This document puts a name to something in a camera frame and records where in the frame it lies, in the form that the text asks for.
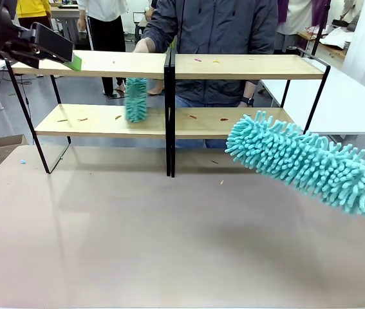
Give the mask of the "person's right hand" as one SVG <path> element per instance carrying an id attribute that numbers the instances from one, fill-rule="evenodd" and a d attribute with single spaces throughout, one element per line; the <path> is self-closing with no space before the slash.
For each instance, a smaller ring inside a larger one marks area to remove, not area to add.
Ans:
<path id="1" fill-rule="evenodd" d="M 156 46 L 155 46 L 154 41 L 151 38 L 146 37 L 146 38 L 140 39 L 137 42 L 133 52 L 134 53 L 155 53 Z"/>

